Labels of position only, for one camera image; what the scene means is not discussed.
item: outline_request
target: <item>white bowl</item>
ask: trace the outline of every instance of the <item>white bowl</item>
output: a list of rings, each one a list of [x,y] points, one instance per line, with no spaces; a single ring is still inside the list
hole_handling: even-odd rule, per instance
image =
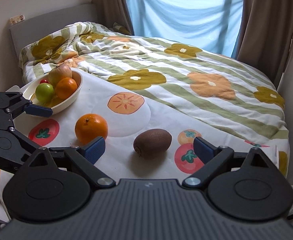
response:
[[[63,102],[59,103],[56,106],[53,106],[52,107],[53,114],[57,114],[63,111],[64,109],[66,109],[67,107],[69,107],[78,97],[82,87],[82,83],[83,83],[83,76],[81,73],[75,70],[72,70],[72,78],[78,84],[78,89],[68,99],[64,100]],[[40,81],[42,79],[48,80],[48,73],[44,74],[43,76],[40,76],[39,78],[33,80],[32,82],[30,82],[29,84],[21,88],[20,91],[23,93],[23,97],[28,100],[31,100],[33,94],[35,93],[36,87],[40,84]],[[37,104],[37,105],[39,104],[39,101],[36,98],[32,99],[32,101],[34,104]]]

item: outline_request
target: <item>pillow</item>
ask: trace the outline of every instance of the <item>pillow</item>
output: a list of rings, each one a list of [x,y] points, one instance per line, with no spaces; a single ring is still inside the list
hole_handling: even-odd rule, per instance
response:
[[[132,35],[123,25],[118,23],[114,23],[113,28],[110,28],[110,30],[124,35]]]

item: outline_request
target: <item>curtain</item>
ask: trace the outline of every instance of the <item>curtain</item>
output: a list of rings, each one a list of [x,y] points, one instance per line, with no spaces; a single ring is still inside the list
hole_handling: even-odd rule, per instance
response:
[[[117,22],[133,34],[126,0],[93,0],[96,5],[99,23],[111,28]]]
[[[293,37],[293,0],[244,0],[237,60],[278,87]]]
[[[243,0],[127,0],[135,35],[231,56]]]

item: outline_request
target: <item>floral bedding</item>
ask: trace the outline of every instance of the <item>floral bedding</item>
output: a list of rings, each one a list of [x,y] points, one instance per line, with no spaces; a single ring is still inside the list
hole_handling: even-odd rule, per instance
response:
[[[62,63],[252,145],[276,145],[280,170],[286,174],[284,99],[264,75],[241,62],[161,38],[115,33],[90,22],[68,25],[28,45],[19,59],[26,83]]]

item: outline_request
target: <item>green apple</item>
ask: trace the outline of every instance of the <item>green apple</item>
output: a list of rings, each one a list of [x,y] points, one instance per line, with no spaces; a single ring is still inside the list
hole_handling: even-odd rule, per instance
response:
[[[54,95],[54,88],[51,84],[41,83],[35,90],[35,96],[41,103],[49,102]]]

